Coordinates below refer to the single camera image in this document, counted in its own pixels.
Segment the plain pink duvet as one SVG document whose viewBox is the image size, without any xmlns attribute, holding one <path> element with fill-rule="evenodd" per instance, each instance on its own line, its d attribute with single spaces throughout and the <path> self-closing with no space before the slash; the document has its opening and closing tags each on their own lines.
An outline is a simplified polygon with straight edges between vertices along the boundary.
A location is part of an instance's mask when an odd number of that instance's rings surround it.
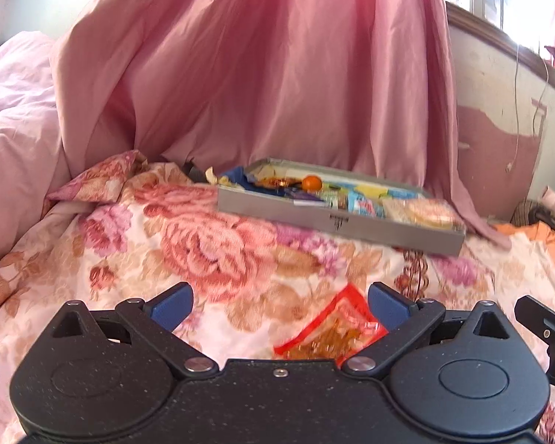
<svg viewBox="0 0 555 444">
<path fill-rule="evenodd" d="M 0 46 L 0 260 L 39 222 L 45 196 L 70 179 L 50 65 L 54 43 L 24 31 Z"/>
</svg>

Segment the floral pink bed quilt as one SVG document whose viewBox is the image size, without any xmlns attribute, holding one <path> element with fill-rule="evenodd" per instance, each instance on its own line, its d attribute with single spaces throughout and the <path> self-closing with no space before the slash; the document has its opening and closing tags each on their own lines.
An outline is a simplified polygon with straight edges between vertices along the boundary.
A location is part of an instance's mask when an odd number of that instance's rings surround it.
<svg viewBox="0 0 555 444">
<path fill-rule="evenodd" d="M 91 309 L 151 299 L 186 282 L 190 316 L 176 329 L 218 363 L 279 359 L 347 284 L 366 298 L 381 282 L 410 300 L 451 310 L 495 301 L 511 315 L 531 295 L 555 311 L 555 264 L 522 233 L 502 250 L 468 236 L 456 258 L 363 243 L 311 229 L 230 215 L 217 190 L 175 164 L 136 152 L 90 168 L 53 196 L 47 214 L 0 261 L 0 443 L 21 438 L 11 376 L 64 302 Z"/>
</svg>

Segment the orange fruit in box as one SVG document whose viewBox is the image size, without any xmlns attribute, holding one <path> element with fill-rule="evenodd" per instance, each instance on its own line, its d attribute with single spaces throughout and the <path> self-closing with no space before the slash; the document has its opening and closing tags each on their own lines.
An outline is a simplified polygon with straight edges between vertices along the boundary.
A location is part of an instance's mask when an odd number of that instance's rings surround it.
<svg viewBox="0 0 555 444">
<path fill-rule="evenodd" d="M 323 188 L 323 181 L 319 176 L 311 174 L 302 179 L 300 187 L 305 192 L 319 192 Z"/>
</svg>

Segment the pink curtain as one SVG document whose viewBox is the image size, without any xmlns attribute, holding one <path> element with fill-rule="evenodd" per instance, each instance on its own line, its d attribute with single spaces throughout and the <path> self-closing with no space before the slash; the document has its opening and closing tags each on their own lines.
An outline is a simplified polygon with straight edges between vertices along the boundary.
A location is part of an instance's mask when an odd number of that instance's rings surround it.
<svg viewBox="0 0 555 444">
<path fill-rule="evenodd" d="M 51 65 L 72 174 L 136 149 L 421 186 L 503 248 L 458 172 L 444 0 L 96 0 Z"/>
</svg>

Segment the red dried tofu packet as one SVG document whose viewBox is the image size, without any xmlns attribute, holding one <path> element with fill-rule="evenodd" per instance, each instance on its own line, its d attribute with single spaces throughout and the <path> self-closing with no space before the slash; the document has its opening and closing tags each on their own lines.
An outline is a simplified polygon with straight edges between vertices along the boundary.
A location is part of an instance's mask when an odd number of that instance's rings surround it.
<svg viewBox="0 0 555 444">
<path fill-rule="evenodd" d="M 283 360 L 334 360 L 338 367 L 346 359 L 388 334 L 372 315 L 366 298 L 352 284 L 326 305 L 321 313 L 293 339 L 273 348 Z"/>
</svg>

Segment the grey snack box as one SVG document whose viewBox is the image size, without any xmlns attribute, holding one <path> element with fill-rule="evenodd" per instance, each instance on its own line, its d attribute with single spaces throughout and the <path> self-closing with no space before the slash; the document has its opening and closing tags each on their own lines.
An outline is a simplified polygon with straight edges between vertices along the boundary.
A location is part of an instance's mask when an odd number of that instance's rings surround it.
<svg viewBox="0 0 555 444">
<path fill-rule="evenodd" d="M 311 174 L 323 181 L 321 191 L 305 192 L 300 187 L 302 179 Z M 275 158 L 235 167 L 218 182 L 218 209 L 222 212 L 424 253 L 458 255 L 466 232 L 387 219 L 382 201 L 391 198 L 433 197 L 411 185 Z"/>
</svg>

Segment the clear round pastry packet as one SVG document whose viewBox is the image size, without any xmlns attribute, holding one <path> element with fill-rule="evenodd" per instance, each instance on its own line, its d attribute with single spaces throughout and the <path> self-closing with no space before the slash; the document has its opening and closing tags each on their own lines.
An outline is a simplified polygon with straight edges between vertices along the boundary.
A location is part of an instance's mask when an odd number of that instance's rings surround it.
<svg viewBox="0 0 555 444">
<path fill-rule="evenodd" d="M 391 198 L 382 201 L 387 219 L 430 229 L 465 233 L 466 226 L 445 201 L 434 198 Z"/>
</svg>

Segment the orange cloth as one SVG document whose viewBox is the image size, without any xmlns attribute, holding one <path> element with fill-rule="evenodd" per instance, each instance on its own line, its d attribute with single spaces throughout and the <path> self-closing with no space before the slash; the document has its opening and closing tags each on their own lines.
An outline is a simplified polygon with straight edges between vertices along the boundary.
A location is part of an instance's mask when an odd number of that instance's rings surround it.
<svg viewBox="0 0 555 444">
<path fill-rule="evenodd" d="M 551 260 L 555 264 L 555 230 L 544 222 L 537 222 L 530 226 L 513 226 L 511 223 L 498 223 L 495 229 L 506 236 L 522 233 L 531 242 L 543 243 Z"/>
</svg>

